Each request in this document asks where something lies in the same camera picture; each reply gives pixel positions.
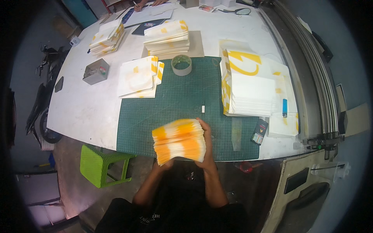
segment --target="cutting mat grid lines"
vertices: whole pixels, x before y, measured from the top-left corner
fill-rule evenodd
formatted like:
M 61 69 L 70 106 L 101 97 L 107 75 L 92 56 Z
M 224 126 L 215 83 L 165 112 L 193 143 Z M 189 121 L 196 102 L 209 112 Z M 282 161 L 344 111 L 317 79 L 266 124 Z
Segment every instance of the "cutting mat grid lines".
M 258 117 L 240 117 L 241 151 L 233 151 L 232 117 L 223 115 L 219 57 L 192 58 L 192 72 L 184 77 L 165 63 L 155 98 L 122 99 L 117 151 L 156 157 L 151 131 L 182 118 L 200 117 L 211 126 L 215 161 L 257 159 L 259 146 L 251 141 Z

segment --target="roll of tape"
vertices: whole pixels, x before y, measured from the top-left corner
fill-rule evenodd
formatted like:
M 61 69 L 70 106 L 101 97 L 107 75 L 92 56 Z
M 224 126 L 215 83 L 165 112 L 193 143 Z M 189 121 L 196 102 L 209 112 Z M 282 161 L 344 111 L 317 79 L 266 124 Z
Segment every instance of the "roll of tape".
M 175 65 L 180 62 L 186 62 L 189 64 L 189 66 L 182 70 L 176 69 Z M 171 67 L 174 74 L 176 74 L 177 76 L 185 76 L 192 71 L 192 59 L 190 59 L 190 57 L 188 57 L 187 55 L 177 55 L 171 60 Z

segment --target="motorcycle wheel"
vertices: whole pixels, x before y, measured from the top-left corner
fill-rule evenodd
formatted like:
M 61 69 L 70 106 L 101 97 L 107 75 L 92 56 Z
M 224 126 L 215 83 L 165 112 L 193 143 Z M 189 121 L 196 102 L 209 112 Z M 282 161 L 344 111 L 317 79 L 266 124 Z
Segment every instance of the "motorcycle wheel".
M 40 118 L 40 133 L 46 142 L 55 144 L 62 138 L 62 134 L 59 134 L 51 129 L 47 128 L 48 110 L 45 111 Z

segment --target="green plastic stool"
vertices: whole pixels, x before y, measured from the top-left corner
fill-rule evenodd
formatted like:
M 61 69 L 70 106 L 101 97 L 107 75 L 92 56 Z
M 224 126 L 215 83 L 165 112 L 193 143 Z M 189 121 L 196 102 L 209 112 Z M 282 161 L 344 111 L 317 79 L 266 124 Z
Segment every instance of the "green plastic stool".
M 135 158 L 136 155 L 115 152 L 112 154 L 104 154 L 96 150 L 91 145 L 83 145 L 80 157 L 80 173 L 98 188 L 116 185 L 123 182 L 128 182 L 131 178 L 126 179 L 128 161 L 130 158 Z M 122 179 L 116 180 L 107 173 L 108 166 L 111 163 L 124 160 Z M 106 182 L 106 176 L 113 179 L 113 182 Z

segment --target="person writing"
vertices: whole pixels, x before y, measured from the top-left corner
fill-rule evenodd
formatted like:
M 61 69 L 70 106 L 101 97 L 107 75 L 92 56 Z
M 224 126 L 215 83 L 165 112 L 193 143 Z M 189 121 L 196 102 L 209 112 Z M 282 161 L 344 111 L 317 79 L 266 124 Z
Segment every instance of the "person writing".
M 141 0 L 141 2 L 137 4 L 137 6 L 135 5 L 135 7 L 134 7 L 135 11 L 140 11 L 144 7 L 144 5 L 146 3 L 148 3 L 148 1 L 149 0 Z M 163 3 L 167 2 L 167 1 L 168 0 L 155 0 L 154 3 L 152 4 L 152 6 L 161 5 L 161 4 L 163 4 Z
M 229 204 L 213 159 L 210 126 L 204 161 L 154 163 L 132 203 L 112 200 L 95 232 L 247 232 L 247 213 Z

